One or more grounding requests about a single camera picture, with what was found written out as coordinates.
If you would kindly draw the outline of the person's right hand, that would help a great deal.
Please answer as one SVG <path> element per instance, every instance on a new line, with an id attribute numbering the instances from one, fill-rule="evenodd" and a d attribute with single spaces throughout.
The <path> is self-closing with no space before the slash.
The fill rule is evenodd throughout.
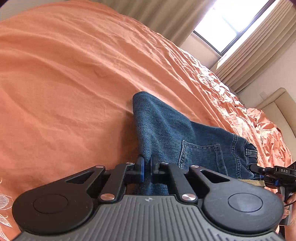
<path id="1" fill-rule="evenodd" d="M 290 206 L 285 207 L 283 218 L 288 216 L 290 225 L 279 226 L 276 232 L 280 233 L 287 241 L 295 241 L 295 193 L 289 197 L 285 204 L 290 204 Z"/>

